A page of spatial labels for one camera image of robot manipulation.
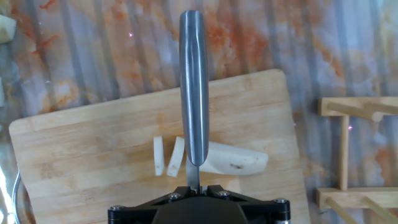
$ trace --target wooden cutting board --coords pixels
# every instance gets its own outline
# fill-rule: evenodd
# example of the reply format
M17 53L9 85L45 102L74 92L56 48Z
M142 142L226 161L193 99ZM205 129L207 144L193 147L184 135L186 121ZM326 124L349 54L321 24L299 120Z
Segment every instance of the wooden cutting board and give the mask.
M185 161L177 178L155 176L152 147L164 137L167 165L183 136L179 88L20 119L10 133L37 223L106 223L112 205L136 206L186 185ZM202 185L285 197L292 223L310 223L281 70L210 82L210 141L265 152L269 162L259 175L202 173Z

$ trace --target wooden drying rack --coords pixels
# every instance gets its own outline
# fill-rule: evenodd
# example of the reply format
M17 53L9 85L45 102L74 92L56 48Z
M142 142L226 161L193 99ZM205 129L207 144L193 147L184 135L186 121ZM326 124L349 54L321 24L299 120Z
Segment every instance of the wooden drying rack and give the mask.
M370 208L388 223L398 218L387 208L398 208L398 187L348 188L349 116L380 122L383 116L398 115L398 97L344 97L321 98L318 102L321 116L341 116L339 187L318 188L317 204L321 209L332 208L346 223L357 224L344 208Z

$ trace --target white object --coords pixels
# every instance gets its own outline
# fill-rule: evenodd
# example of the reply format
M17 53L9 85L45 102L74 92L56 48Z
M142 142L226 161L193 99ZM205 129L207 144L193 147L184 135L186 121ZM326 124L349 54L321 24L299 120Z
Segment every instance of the white object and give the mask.
M182 157L184 155L185 140L177 137L175 139L174 150L172 158L170 159L169 166L167 168L167 175L171 177L177 177L178 171L180 170Z
M0 15L0 44L13 40L16 27L17 21Z
M162 136L154 137L155 175L160 176L164 170L164 153Z
M264 171L267 162L265 153L209 142L207 160L199 170L214 174L251 175Z

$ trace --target marble countertop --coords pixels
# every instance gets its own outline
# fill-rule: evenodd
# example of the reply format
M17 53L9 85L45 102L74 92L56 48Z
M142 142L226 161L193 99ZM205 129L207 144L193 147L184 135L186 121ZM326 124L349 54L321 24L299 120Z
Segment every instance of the marble countertop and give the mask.
M0 13L17 21L14 41L0 45L3 223L14 222L10 122L179 86L178 20L187 9L205 17L212 80L283 69L312 222L343 222L315 204L316 187L337 186L340 141L340 119L318 116L316 99L398 96L395 0L1 0ZM350 126L349 187L398 186L398 118ZM32 223L20 192L22 223Z

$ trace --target screw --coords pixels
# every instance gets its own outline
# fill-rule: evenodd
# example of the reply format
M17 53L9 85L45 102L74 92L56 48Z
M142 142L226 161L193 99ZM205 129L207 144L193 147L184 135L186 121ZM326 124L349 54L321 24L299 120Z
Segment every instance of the screw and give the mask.
M220 190L219 192L216 193L216 195L219 197L227 197L229 196L229 192L226 190Z
M122 209L126 208L125 206L122 205L113 205L112 207L110 207L109 209L112 211L120 211Z
M171 194L169 194L169 199L170 200L176 200L179 197L181 197L181 195L179 193L171 193Z
M277 198L277 199L274 199L274 202L275 202L275 203L286 203L286 202L287 202L287 199L284 199L284 198Z

